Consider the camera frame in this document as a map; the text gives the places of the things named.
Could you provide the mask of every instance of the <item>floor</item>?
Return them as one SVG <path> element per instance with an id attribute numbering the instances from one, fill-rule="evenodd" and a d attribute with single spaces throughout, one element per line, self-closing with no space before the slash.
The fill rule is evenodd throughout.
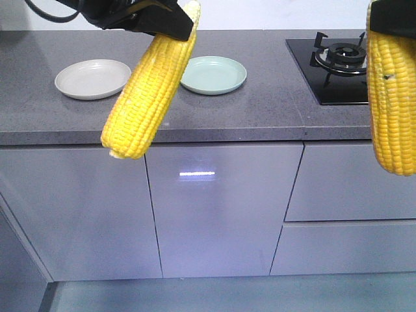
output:
<path id="1" fill-rule="evenodd" d="M 416 273 L 50 284 L 40 312 L 64 311 L 416 311 Z"/>

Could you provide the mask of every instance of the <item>white plate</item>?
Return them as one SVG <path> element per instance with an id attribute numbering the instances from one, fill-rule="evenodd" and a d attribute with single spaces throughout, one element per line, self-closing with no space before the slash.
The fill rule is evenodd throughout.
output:
<path id="1" fill-rule="evenodd" d="M 102 99 L 119 92 L 130 75 L 130 68 L 116 60 L 86 60 L 62 70 L 55 86 L 74 99 Z"/>

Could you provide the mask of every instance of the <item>cabinet door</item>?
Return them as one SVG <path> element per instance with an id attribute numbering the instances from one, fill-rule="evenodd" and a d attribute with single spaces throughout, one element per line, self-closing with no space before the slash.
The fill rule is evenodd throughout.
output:
<path id="1" fill-rule="evenodd" d="M 386 172 L 370 143 L 305 145 L 286 221 L 416 218 L 416 175 Z"/>
<path id="2" fill-rule="evenodd" d="M 47 282 L 2 214 L 0 196 L 0 311 L 38 312 Z"/>
<path id="3" fill-rule="evenodd" d="M 161 277 L 144 160 L 0 149 L 0 191 L 55 281 Z"/>
<path id="4" fill-rule="evenodd" d="M 268 275 L 301 144 L 151 148 L 164 277 Z"/>
<path id="5" fill-rule="evenodd" d="M 285 224 L 272 274 L 416 270 L 416 222 Z"/>

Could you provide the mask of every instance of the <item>yellow corn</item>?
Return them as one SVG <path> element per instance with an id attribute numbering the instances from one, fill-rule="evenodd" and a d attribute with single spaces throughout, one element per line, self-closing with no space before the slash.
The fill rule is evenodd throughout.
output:
<path id="1" fill-rule="evenodd" d="M 416 173 L 416 40 L 369 30 L 367 86 L 378 162 L 402 176 Z"/>
<path id="2" fill-rule="evenodd" d="M 200 4 L 191 0 L 183 10 L 194 22 L 188 41 L 157 34 L 111 110 L 101 142 L 114 157 L 143 156 L 168 111 L 196 41 Z"/>

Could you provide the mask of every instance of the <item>gray countertop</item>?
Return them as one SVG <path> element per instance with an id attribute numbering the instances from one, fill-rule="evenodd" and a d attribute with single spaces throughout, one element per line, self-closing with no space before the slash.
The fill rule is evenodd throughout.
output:
<path id="1" fill-rule="evenodd" d="M 220 55 L 246 67 L 243 86 L 222 96 L 179 87 L 154 142 L 370 139 L 366 105 L 318 105 L 285 39 L 316 31 L 199 31 L 193 57 Z M 325 31 L 356 38 L 361 30 Z M 133 69 L 152 37 L 125 31 L 0 31 L 0 145 L 99 144 L 118 95 L 80 101 L 56 74 L 88 59 Z"/>

